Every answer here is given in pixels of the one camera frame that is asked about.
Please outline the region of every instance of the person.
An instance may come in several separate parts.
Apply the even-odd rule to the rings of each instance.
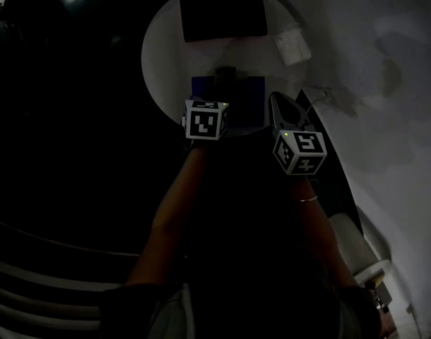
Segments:
[[[226,240],[239,244],[241,254],[232,245],[186,266],[187,232],[213,149],[196,144],[190,150],[125,285],[104,293],[101,337],[378,338],[379,312],[344,263],[306,177],[286,182],[283,200],[293,208],[288,221],[297,233],[292,240],[283,233],[287,229],[270,221],[269,244],[260,245],[257,234],[235,234]],[[199,236],[201,242],[208,240],[206,232]],[[231,266],[220,265],[232,256]],[[210,273],[202,275],[202,270]]]

